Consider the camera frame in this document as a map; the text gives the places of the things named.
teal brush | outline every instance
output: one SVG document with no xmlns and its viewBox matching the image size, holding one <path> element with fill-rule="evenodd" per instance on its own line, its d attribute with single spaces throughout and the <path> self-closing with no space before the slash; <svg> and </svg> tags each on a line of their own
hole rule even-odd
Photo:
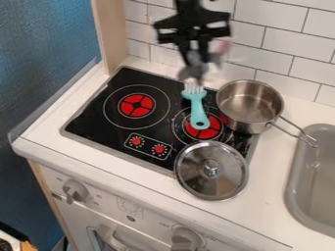
<svg viewBox="0 0 335 251">
<path fill-rule="evenodd" d="M 207 91 L 198 83 L 186 82 L 185 89 L 181 91 L 185 99 L 191 100 L 191 126 L 196 129 L 207 129 L 210 121 L 204 111 L 202 99 L 206 97 Z"/>
</svg>

metal lid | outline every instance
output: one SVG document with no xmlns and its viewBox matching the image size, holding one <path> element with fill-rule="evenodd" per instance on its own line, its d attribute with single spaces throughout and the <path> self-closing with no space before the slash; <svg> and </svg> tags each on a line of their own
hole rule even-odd
<svg viewBox="0 0 335 251">
<path fill-rule="evenodd" d="M 217 141 L 201 141 L 185 147 L 174 171 L 179 183 L 204 200 L 226 200 L 246 186 L 249 170 L 242 155 Z"/>
</svg>

metal pot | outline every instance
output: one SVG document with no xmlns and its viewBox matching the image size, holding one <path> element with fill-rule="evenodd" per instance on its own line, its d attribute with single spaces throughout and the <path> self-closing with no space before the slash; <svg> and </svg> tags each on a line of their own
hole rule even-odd
<svg viewBox="0 0 335 251">
<path fill-rule="evenodd" d="M 233 130 L 259 134 L 272 126 L 300 138 L 311 147 L 318 142 L 300 127 L 281 116 L 284 101 L 277 90 L 255 80 L 236 80 L 224 85 L 216 94 L 216 103 L 224 115 L 224 123 Z M 281 119 L 301 132 L 296 135 L 275 122 Z"/>
</svg>

metal sink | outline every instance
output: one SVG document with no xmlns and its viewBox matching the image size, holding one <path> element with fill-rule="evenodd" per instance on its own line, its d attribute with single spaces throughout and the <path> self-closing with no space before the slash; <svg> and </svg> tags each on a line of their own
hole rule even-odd
<svg viewBox="0 0 335 251">
<path fill-rule="evenodd" d="M 310 125 L 306 132 L 320 146 L 298 143 L 285 203 L 301 224 L 335 237 L 335 126 Z"/>
</svg>

blue wall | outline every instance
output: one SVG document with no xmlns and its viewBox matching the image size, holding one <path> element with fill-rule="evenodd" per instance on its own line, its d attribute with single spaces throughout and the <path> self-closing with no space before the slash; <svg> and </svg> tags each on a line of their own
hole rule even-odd
<svg viewBox="0 0 335 251">
<path fill-rule="evenodd" d="M 62 231 L 7 133 L 96 56 L 89 0 L 0 0 L 0 222 L 42 251 Z"/>
</svg>

